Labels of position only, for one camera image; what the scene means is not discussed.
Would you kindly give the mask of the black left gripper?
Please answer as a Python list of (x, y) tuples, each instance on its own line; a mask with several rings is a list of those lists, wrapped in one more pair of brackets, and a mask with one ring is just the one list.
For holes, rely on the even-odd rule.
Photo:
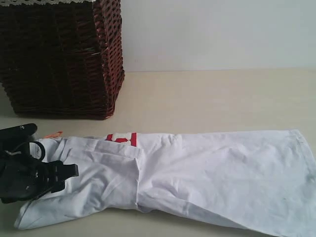
[(0, 200), (4, 204), (38, 199), (51, 192), (64, 190), (65, 181), (79, 176), (76, 164), (57, 160), (42, 162), (31, 157), (0, 160)]

